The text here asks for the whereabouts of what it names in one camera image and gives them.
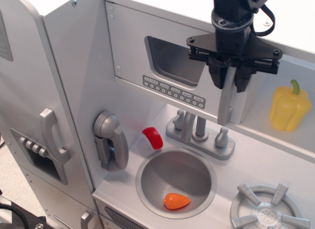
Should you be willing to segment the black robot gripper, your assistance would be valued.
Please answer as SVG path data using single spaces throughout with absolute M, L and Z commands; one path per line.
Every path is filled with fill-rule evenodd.
M 206 61 L 213 84 L 223 89 L 228 65 L 236 67 L 235 85 L 238 93 L 244 92 L 252 74 L 257 71 L 277 74 L 283 52 L 258 38 L 252 31 L 252 13 L 233 22 L 211 15 L 214 33 L 192 35 L 187 38 L 189 58 Z

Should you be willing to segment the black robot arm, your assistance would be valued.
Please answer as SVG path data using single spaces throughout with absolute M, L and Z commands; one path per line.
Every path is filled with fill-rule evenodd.
M 237 92 L 246 90 L 251 76 L 257 72 L 277 74 L 281 49 L 262 40 L 275 28 L 264 32 L 254 29 L 254 15 L 262 10 L 275 22 L 267 0 L 214 0 L 211 14 L 215 32 L 187 38 L 189 58 L 205 62 L 214 85 L 224 88 L 229 67 L 236 69 L 234 83 Z

